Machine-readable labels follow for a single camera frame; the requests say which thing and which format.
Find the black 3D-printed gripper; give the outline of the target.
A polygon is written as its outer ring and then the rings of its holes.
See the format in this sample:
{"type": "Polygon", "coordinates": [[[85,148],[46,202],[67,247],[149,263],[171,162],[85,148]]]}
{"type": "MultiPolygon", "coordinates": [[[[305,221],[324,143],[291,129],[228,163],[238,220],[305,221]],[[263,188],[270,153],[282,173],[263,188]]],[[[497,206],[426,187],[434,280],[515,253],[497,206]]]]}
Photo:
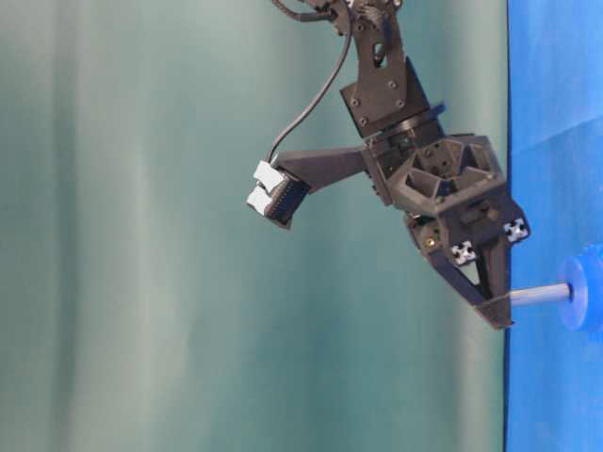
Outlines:
{"type": "Polygon", "coordinates": [[[489,138],[373,138],[364,158],[378,194],[409,216],[409,231],[436,272],[494,329],[510,327],[510,248],[530,226],[489,138]]]}

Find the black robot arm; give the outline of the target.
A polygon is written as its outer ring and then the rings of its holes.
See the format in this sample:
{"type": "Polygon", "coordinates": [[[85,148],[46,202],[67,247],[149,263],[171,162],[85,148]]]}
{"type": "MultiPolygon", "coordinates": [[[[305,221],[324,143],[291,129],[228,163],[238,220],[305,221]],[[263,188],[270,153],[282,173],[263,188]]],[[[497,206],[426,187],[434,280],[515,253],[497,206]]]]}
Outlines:
{"type": "Polygon", "coordinates": [[[510,250],[530,233],[488,138],[448,135],[402,45],[397,1],[315,1],[306,21],[330,21],[355,47],[358,78],[342,98],[363,144],[271,153],[255,196],[280,227],[303,199],[365,173],[404,214],[418,250],[492,328],[512,324],[510,250]]]}

